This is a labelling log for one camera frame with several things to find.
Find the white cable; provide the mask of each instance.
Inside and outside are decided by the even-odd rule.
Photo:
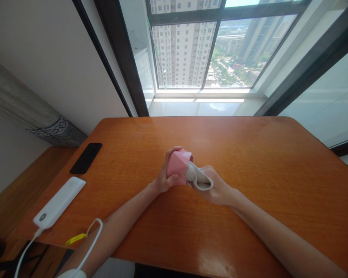
[[[96,218],[93,223],[89,226],[89,229],[88,231],[86,232],[86,235],[88,236],[89,235],[89,231],[91,229],[91,227],[94,225],[95,222],[98,222],[99,223],[99,230],[98,230],[98,233],[92,243],[92,245],[90,246],[88,252],[86,253],[84,259],[81,261],[80,265],[78,266],[78,268],[76,269],[76,272],[74,273],[74,275],[71,277],[71,278],[74,278],[76,276],[76,274],[80,271],[80,269],[82,268],[82,266],[84,265],[86,259],[89,257],[90,255],[90,252],[92,251],[94,245],[96,244],[97,242],[97,239],[99,238],[99,235],[101,234],[101,231],[102,231],[102,228],[103,228],[103,222],[99,219],[99,218]],[[27,245],[27,247],[25,248],[25,250],[23,251],[22,255],[20,256],[20,259],[19,259],[19,262],[18,262],[18,265],[17,265],[17,269],[15,271],[15,275],[14,275],[14,278],[17,278],[18,277],[18,273],[19,273],[19,268],[20,268],[20,265],[22,263],[22,260],[23,260],[23,257],[24,257],[24,254],[26,253],[27,249],[30,247],[30,245],[34,242],[35,238],[37,238],[39,235],[41,235],[41,233],[43,232],[42,229],[38,229],[37,232],[35,233],[34,235],[34,238],[30,241],[30,243]]]
[[[15,270],[14,278],[17,278],[17,277],[18,277],[19,268],[20,268],[20,265],[21,265],[21,263],[22,263],[24,254],[26,253],[28,247],[30,247],[30,245],[34,242],[35,238],[37,238],[39,235],[41,235],[42,232],[43,232],[42,229],[38,229],[37,232],[36,232],[35,235],[34,235],[34,238],[30,241],[30,243],[27,245],[27,247],[25,248],[25,250],[22,252],[22,255],[20,256],[20,259],[19,259],[19,262],[18,262],[18,265],[17,265],[17,269]]]
[[[99,238],[99,235],[100,235],[100,233],[101,233],[101,231],[102,231],[102,228],[103,228],[103,222],[102,222],[99,218],[96,218],[96,219],[93,221],[93,223],[89,226],[89,229],[88,229],[88,231],[86,232],[86,235],[89,234],[90,228],[93,226],[93,224],[94,224],[96,221],[99,223],[99,230],[98,230],[98,233],[97,233],[97,235],[96,235],[96,237],[95,237],[95,239],[94,239],[92,245],[90,246],[88,252],[86,253],[84,259],[81,261],[80,265],[79,265],[78,268],[76,269],[75,274],[74,274],[71,278],[74,278],[74,277],[76,276],[76,274],[80,271],[80,269],[81,269],[82,266],[84,265],[86,259],[89,257],[89,254],[90,254],[90,252],[92,251],[94,245],[96,244],[97,239]]]

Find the city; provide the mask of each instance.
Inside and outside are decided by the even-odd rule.
[[[153,14],[219,8],[221,1],[151,2]],[[160,88],[250,88],[291,26],[295,15],[153,26]],[[210,57],[212,42],[216,37]]]

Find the sky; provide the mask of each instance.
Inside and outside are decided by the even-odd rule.
[[[259,0],[227,0],[225,7],[240,7],[240,6],[249,6],[256,5],[259,3]]]

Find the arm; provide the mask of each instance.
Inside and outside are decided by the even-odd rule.
[[[213,167],[205,166],[204,171],[213,180],[214,188],[210,191],[194,189],[212,203],[229,206],[292,276],[348,277],[347,273],[307,241],[225,183]]]
[[[91,277],[113,254],[120,243],[124,240],[134,223],[152,203],[152,201],[160,193],[166,192],[171,186],[174,185],[179,176],[175,174],[167,178],[166,167],[171,153],[181,148],[182,147],[174,147],[168,150],[164,165],[157,178],[103,222],[101,234],[99,235],[90,256],[81,268],[87,277]],[[76,269],[79,266],[89,250],[97,231],[98,229],[94,230],[94,232],[90,234],[82,245],[72,254],[63,268],[60,270],[59,275],[67,270]]]

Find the black smartphone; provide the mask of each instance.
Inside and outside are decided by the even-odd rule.
[[[102,147],[102,143],[90,143],[72,166],[71,174],[85,174]]]

